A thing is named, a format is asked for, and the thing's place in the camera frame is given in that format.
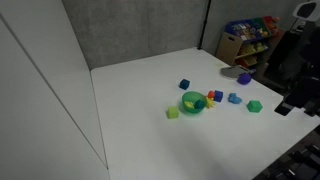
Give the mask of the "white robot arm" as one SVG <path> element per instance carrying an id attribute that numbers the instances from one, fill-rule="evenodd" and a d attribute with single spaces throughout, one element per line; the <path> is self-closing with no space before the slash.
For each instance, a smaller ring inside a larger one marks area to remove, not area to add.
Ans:
<path id="1" fill-rule="evenodd" d="M 320 0 L 300 3 L 293 16 L 305 21 L 299 41 L 298 57 L 303 60 L 283 100 L 275 112 L 286 116 L 294 108 L 303 108 L 310 117 L 320 115 Z"/>

